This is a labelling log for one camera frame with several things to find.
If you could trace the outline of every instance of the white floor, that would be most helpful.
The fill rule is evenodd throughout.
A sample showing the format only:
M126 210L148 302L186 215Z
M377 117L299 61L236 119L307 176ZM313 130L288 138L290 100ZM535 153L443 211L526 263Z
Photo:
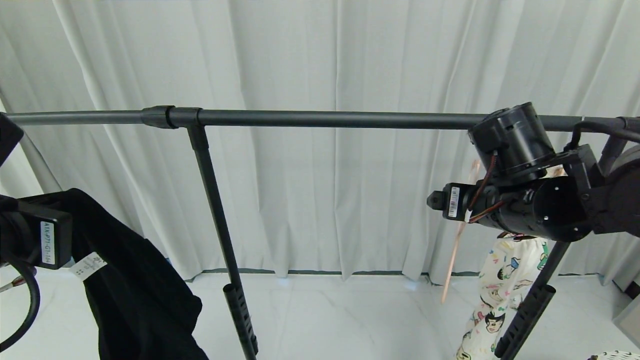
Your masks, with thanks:
M43 304L36 323L0 358L97 359L97 328L81 283L64 271L40 271L38 281ZM454 278L444 305L442 287L424 278L356 275L343 282L331 275L243 274L243 282L260 360L450 360L478 301L473 277ZM225 274L204 274L190 284L204 303L194 335L211 359L240 360L221 290L226 283ZM638 352L611 321L630 302L615 286L600 286L595 276L562 277L554 285L557 294L518 359ZM2 339L21 323L27 306L25 286L0 295Z

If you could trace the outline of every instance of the white sticker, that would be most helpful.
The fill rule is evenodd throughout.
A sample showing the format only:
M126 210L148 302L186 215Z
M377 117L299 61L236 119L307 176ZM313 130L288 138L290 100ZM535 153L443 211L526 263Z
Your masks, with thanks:
M458 216L458 197L460 197L460 188L451 187L451 197L449 197L449 217L454 218Z
M40 246L42 248L42 263L55 265L56 264L56 242L55 234L53 232L53 223L41 221L40 222Z
M78 279L84 281L86 278L93 275L94 272L100 270L104 265L107 265L107 262L102 260L100 255L96 254L94 251L85 256L84 259L78 261L74 266L71 266L69 270L78 276Z

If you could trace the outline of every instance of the black pants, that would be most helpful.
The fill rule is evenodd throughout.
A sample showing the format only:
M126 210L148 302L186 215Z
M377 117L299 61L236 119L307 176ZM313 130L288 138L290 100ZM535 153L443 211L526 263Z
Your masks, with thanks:
M70 213L74 259L107 263L84 281L102 360L207 359L191 335L202 303L147 239L78 189L23 200Z

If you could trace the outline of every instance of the garment rack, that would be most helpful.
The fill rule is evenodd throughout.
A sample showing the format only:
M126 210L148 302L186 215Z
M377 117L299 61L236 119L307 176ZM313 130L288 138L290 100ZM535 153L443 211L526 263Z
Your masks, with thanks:
M220 191L216 181L205 126L260 126L260 127L350 127L370 129L431 129L467 130L482 121L482 114L451 113L381 113L355 111L263 111L263 110L204 110L201 108L176 108L154 106L142 110L118 111L63 111L41 113L5 114L18 126L34 125L117 125L144 124L161 129L186 128L198 162L214 225L220 240L227 266L230 284L223 288L238 338L247 360L256 360L258 343L253 333L251 317L246 305L240 273L234 254ZM573 117L539 115L547 131L571 131L581 120L606 122L599 117ZM512 360L532 331L555 293L547 282L566 252L568 243L557 243L525 302L540 303L536 313L522 313L500 339L496 355Z

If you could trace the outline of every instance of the white curtain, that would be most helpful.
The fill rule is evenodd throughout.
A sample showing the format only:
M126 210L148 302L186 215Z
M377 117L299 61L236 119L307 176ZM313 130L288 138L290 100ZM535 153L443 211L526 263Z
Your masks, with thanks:
M219 109L640 115L640 3L628 1L0 1L9 111ZM27 127L37 184L78 187L189 278L223 260L184 130ZM208 127L241 267L429 272L455 224L428 194L464 181L464 131ZM567 134L552 133L557 149ZM584 137L598 154L605 138ZM9 184L17 172L3 168ZM456 272L496 231L473 226ZM631 237L572 246L562 272L608 272Z

